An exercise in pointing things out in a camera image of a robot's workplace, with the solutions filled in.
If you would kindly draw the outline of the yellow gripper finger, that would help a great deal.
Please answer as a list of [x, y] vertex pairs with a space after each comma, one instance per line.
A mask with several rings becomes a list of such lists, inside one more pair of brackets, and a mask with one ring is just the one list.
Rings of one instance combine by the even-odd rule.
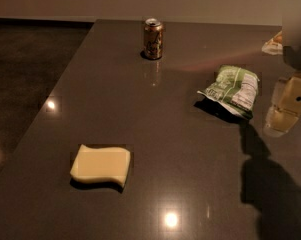
[[295, 101], [289, 91], [289, 80], [279, 79], [266, 115], [264, 132], [270, 137], [281, 137], [290, 131], [298, 119]]

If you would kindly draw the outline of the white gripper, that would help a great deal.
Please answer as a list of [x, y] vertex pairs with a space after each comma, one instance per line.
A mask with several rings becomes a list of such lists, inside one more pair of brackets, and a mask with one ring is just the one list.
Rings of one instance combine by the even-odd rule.
[[[283, 14], [284, 62], [301, 70], [301, 0], [290, 2]], [[284, 86], [278, 107], [301, 116], [301, 78], [291, 77]]]

